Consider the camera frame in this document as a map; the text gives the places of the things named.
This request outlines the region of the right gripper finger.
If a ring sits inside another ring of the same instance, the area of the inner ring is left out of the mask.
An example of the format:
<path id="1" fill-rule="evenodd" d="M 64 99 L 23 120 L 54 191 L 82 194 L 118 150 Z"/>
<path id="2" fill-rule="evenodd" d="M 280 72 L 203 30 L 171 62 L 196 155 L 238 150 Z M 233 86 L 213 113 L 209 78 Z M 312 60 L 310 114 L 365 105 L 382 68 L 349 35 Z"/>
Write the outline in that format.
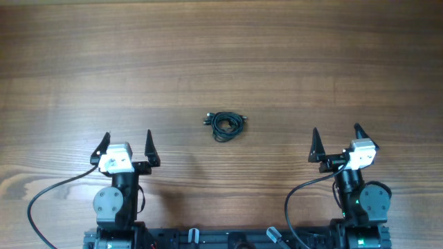
<path id="1" fill-rule="evenodd" d="M 375 141 L 373 141 L 373 139 L 371 139 L 371 137 L 369 137 L 369 135 L 364 131 L 363 127 L 359 123 L 354 124 L 354 130 L 355 130 L 355 134 L 356 134 L 357 139 L 369 138 L 373 142 L 373 144 L 375 145 L 375 149 L 379 150 L 378 144 Z"/>
<path id="2" fill-rule="evenodd" d="M 314 127 L 312 132 L 312 142 L 311 149 L 309 152 L 308 162 L 309 163 L 319 163 L 324 161 L 326 158 L 325 149 L 320 137 L 320 134 L 316 127 Z"/>

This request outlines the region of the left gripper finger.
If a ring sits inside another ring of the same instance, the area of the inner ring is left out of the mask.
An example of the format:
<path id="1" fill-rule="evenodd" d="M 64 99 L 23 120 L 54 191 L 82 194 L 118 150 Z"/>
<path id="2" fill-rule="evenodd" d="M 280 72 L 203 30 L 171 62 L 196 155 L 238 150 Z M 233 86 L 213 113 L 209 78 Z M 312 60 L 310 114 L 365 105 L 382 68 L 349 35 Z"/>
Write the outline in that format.
<path id="1" fill-rule="evenodd" d="M 151 167 L 159 167 L 161 165 L 161 159 L 154 146 L 152 132 L 150 129 L 147 130 L 147 137 L 145 142 L 145 156 L 147 157 L 147 161 Z"/>
<path id="2" fill-rule="evenodd" d="M 100 144 L 96 147 L 96 150 L 91 154 L 90 164 L 98 165 L 102 155 L 106 154 L 107 148 L 110 144 L 111 135 L 106 132 Z"/>

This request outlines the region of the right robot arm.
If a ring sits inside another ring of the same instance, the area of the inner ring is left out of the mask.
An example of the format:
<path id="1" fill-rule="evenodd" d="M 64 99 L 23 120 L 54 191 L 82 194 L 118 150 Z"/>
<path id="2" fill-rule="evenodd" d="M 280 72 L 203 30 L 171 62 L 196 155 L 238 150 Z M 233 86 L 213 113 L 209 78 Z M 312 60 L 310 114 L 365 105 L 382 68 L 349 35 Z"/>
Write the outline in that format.
<path id="1" fill-rule="evenodd" d="M 378 181 L 363 180 L 362 170 L 373 165 L 379 146 L 358 123 L 354 125 L 356 138 L 339 154 L 326 154 L 320 134 L 313 129 L 308 161 L 319 163 L 320 173 L 334 175 L 335 196 L 343 213 L 329 225 L 331 248 L 392 247 L 388 210 L 392 192 Z"/>

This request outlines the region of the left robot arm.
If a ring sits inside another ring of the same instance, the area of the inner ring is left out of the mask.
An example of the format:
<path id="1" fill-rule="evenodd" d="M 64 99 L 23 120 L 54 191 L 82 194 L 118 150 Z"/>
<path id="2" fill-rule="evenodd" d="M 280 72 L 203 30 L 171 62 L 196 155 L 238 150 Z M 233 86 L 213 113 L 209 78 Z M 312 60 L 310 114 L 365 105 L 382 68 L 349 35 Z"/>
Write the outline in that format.
<path id="1" fill-rule="evenodd" d="M 150 175 L 161 160 L 154 146 L 152 132 L 148 131 L 144 161 L 132 160 L 132 148 L 128 142 L 111 143 L 107 132 L 90 157 L 90 163 L 103 175 L 111 178 L 111 185 L 102 188 L 94 196 L 97 229 L 84 233 L 83 247 L 88 249 L 141 249 L 156 248 L 154 237 L 146 225 L 137 220 L 146 201 L 138 204 L 138 193 L 143 191 L 139 177 Z"/>

